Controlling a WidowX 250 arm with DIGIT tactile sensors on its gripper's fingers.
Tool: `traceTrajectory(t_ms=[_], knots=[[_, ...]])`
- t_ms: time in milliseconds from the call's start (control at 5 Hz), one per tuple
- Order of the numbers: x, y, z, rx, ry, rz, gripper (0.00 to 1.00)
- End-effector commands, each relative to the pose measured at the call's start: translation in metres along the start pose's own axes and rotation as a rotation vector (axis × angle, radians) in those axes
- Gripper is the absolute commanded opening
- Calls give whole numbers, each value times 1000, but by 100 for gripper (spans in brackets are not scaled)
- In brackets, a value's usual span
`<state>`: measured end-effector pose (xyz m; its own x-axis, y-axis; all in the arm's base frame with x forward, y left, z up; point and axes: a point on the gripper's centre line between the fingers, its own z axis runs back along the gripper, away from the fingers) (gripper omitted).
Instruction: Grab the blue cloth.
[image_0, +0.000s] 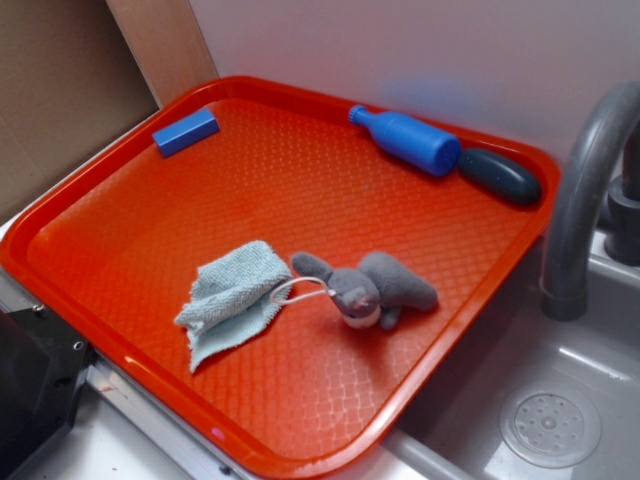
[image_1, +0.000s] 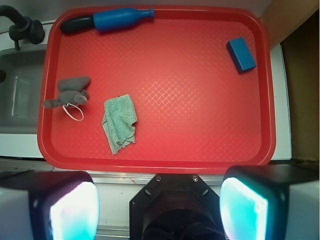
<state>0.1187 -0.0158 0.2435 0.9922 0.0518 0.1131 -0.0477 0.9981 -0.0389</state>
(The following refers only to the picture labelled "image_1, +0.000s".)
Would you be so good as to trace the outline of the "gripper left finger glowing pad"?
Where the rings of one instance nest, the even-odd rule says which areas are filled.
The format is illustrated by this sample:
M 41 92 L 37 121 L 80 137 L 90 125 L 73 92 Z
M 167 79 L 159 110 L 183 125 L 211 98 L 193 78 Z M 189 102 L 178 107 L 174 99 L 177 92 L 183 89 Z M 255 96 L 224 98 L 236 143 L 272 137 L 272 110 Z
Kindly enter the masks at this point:
M 93 240 L 99 191 L 86 171 L 2 171 L 2 240 Z

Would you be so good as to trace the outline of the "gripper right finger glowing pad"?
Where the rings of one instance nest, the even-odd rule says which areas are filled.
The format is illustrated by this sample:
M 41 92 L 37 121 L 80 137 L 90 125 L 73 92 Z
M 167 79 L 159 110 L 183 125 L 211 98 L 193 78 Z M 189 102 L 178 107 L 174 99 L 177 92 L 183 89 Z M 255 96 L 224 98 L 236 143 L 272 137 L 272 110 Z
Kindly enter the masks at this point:
M 219 207 L 231 240 L 318 240 L 319 166 L 232 166 L 223 178 Z

